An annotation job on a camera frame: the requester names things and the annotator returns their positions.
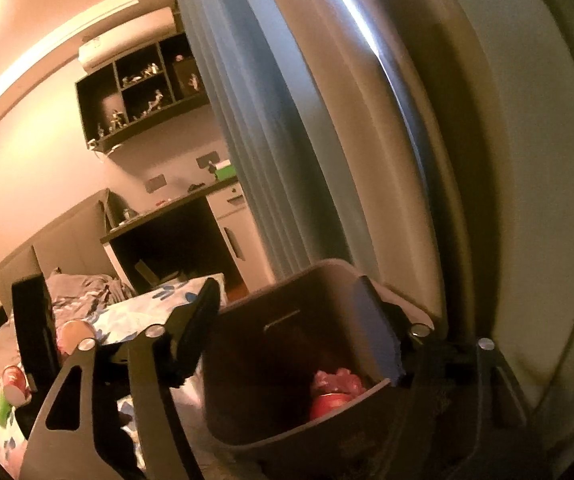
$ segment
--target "cabinet handle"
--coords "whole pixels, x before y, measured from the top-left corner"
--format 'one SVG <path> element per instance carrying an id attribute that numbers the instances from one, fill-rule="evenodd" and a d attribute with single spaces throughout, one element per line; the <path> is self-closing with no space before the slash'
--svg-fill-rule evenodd
<path id="1" fill-rule="evenodd" d="M 231 205 L 240 205 L 241 203 L 243 203 L 245 201 L 245 197 L 243 195 L 238 195 L 235 196 L 233 198 L 228 198 L 227 202 L 229 202 Z"/>
<path id="2" fill-rule="evenodd" d="M 229 240 L 229 245 L 231 245 L 231 249 L 234 251 L 234 254 L 238 258 L 238 260 L 244 261 L 245 257 L 243 256 L 243 251 L 240 249 L 240 245 L 238 244 L 238 241 L 236 240 L 236 235 L 234 234 L 234 231 L 232 231 L 228 227 L 224 227 L 224 228 L 222 228 L 222 230 L 224 230 L 225 235 L 227 235 L 227 239 Z"/>

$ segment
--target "floor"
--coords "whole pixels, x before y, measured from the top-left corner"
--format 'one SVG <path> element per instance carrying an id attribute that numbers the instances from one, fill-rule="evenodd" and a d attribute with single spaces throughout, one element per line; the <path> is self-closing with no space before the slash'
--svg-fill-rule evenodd
<path id="1" fill-rule="evenodd" d="M 247 289 L 245 282 L 240 282 L 233 286 L 226 286 L 225 292 L 227 293 L 227 303 L 240 300 L 249 294 L 249 290 Z"/>

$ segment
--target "green box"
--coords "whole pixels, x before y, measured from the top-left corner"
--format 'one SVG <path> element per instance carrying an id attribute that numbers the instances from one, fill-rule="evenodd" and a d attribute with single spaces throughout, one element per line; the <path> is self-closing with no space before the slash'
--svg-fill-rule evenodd
<path id="1" fill-rule="evenodd" d="M 224 168 L 220 168 L 219 170 L 216 170 L 216 178 L 218 180 L 225 180 L 230 176 L 235 176 L 235 174 L 236 174 L 236 168 L 234 168 L 232 164 L 225 166 Z"/>

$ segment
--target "gray headboard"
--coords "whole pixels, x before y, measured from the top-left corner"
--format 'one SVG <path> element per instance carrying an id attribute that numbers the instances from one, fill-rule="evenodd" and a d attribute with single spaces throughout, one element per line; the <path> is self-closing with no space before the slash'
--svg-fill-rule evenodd
<path id="1" fill-rule="evenodd" d="M 65 274 L 109 274 L 115 270 L 100 238 L 116 225 L 112 193 L 103 189 L 47 224 L 0 262 L 0 301 L 11 312 L 13 282 L 60 267 Z"/>

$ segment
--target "wall shelf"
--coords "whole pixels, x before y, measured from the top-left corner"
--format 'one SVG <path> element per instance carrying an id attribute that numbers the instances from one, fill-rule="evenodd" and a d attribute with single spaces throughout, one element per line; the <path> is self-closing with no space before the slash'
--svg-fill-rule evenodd
<path id="1" fill-rule="evenodd" d="M 184 70 L 177 69 L 177 57 L 189 61 L 184 63 Z M 152 63 L 158 67 L 158 73 L 143 76 L 135 83 L 123 83 L 124 78 L 142 75 Z M 160 108 L 149 110 L 149 104 L 157 99 L 157 91 L 162 95 Z M 76 93 L 84 142 L 88 149 L 102 153 L 156 124 L 209 103 L 184 33 L 112 61 L 78 81 Z M 116 131 L 110 129 L 114 110 L 126 123 Z M 104 131 L 102 137 L 99 129 Z"/>

